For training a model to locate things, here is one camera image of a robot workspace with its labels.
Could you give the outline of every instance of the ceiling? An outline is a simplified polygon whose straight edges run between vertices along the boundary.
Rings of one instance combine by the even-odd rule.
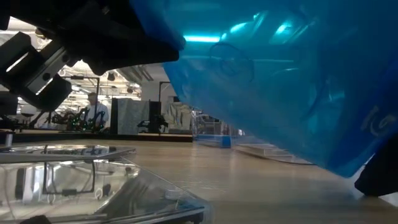
[[[9,40],[18,32],[28,34],[32,40],[32,46],[38,51],[43,49],[51,40],[43,40],[35,35],[36,27],[22,22],[18,19],[11,18],[8,30],[0,30],[0,45]],[[108,75],[112,73],[115,77],[114,81],[108,80]],[[88,104],[87,93],[96,91],[96,80],[89,78],[98,78],[90,67],[82,62],[77,62],[73,67],[64,67],[59,71],[63,77],[77,75],[85,77],[84,80],[70,80],[73,84],[73,92],[60,105],[58,111],[65,109],[77,110],[79,107],[85,107]],[[164,72],[161,64],[140,65],[134,67],[121,68],[107,71],[99,77],[99,100],[109,101],[111,98],[132,98],[133,100],[141,99],[141,84],[144,82],[167,82],[169,79]],[[132,93],[127,92],[127,88],[133,90]],[[19,100],[21,106],[26,102],[21,98]]]

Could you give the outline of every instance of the white shirt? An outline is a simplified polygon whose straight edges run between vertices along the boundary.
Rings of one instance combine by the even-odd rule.
[[[94,116],[95,116],[95,114],[96,114],[96,113],[94,113],[95,105],[93,105],[93,106],[87,105],[86,108],[89,109],[89,112],[88,112],[88,115],[87,115],[87,119],[86,119],[86,120],[88,121],[89,119],[93,119]],[[98,111],[98,112],[101,112],[101,111],[104,111],[104,112],[105,112],[103,121],[106,123],[106,122],[109,120],[108,108],[107,108],[104,104],[98,102],[98,104],[97,104],[97,111]],[[99,115],[99,116],[97,117],[97,122],[100,122],[100,121],[101,121],[101,115]]]

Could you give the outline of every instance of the wall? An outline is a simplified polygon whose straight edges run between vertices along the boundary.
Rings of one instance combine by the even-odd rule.
[[[173,87],[169,83],[163,83],[161,89],[162,113],[165,112],[165,106],[169,96],[177,96]],[[158,101],[159,100],[159,82],[148,82],[141,85],[141,100],[142,101]]]

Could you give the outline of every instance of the black machine part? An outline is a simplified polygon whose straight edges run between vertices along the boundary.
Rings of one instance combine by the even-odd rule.
[[[398,136],[375,153],[366,164],[355,187],[366,196],[379,197],[398,192]]]
[[[162,115],[155,116],[155,118],[152,121],[141,121],[137,125],[138,128],[147,128],[148,133],[160,133],[162,126],[163,126],[162,132],[164,132],[165,129],[169,127],[169,124],[166,122],[166,120]]]
[[[0,91],[0,111],[3,115],[16,115],[18,96],[6,91]]]
[[[146,35],[129,0],[1,1],[0,29],[7,29],[11,16],[52,39],[40,52],[23,33],[0,46],[0,84],[40,110],[55,110],[72,91],[57,73],[65,65],[83,60],[102,75],[179,57],[169,44]]]
[[[45,215],[38,215],[22,221],[21,224],[51,224],[51,222]]]
[[[41,111],[41,112],[39,113],[39,115],[37,115],[37,117],[36,117],[35,119],[33,119],[33,120],[29,123],[29,128],[34,128],[35,125],[36,125],[36,123],[37,123],[37,121],[43,116],[43,114],[44,114],[45,112],[46,112],[46,111]]]

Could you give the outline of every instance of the ceiling light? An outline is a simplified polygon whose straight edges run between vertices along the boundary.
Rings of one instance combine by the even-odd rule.
[[[113,72],[109,72],[108,73],[108,80],[111,81],[111,82],[115,80],[115,76],[114,76]]]
[[[220,41],[219,37],[209,37],[209,36],[197,36],[197,35],[185,35],[185,40],[188,42],[209,42],[217,43]]]
[[[72,80],[84,80],[85,78],[84,78],[84,76],[80,76],[80,75],[72,75],[70,77],[70,79],[72,79]]]
[[[73,161],[60,162],[60,164],[63,164],[63,165],[70,165],[70,164],[73,164]]]
[[[127,92],[128,93],[132,93],[133,89],[131,88],[131,86],[127,87]]]
[[[74,91],[80,91],[80,88],[77,87],[77,86],[75,86],[75,85],[72,85],[72,90],[74,90]]]

